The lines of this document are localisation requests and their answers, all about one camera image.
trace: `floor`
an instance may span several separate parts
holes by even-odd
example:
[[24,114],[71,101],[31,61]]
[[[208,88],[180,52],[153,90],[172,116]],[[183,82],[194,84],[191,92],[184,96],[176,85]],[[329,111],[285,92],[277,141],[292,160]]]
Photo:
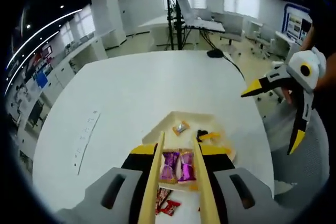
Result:
[[[250,84],[255,79],[262,77],[271,69],[272,61],[280,61],[276,56],[270,56],[267,58],[264,54],[261,53],[258,45],[253,41],[250,41],[244,38],[241,42],[233,41],[232,46],[228,45],[227,39],[221,39],[218,34],[209,35],[212,43],[222,51],[231,51],[232,59],[235,64],[241,69],[246,83]],[[138,34],[135,36],[127,37],[127,41],[124,42],[120,47],[107,50],[107,55],[109,58],[129,55],[129,54],[138,54],[141,52],[148,52],[151,48],[151,36],[149,33]],[[166,50],[167,46],[158,46],[155,50]],[[201,38],[199,44],[197,45],[198,50],[211,50],[211,46]],[[193,45],[185,45],[184,50],[193,50]],[[272,108],[278,104],[278,97],[271,92],[261,94],[257,97],[254,97],[258,110],[261,116],[267,115]]]

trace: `person's hand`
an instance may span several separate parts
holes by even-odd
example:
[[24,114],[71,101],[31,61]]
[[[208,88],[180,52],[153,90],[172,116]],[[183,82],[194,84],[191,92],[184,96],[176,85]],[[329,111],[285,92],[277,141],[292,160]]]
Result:
[[289,90],[286,88],[281,88],[283,92],[283,96],[285,97],[288,104],[292,104],[292,97],[290,96]]

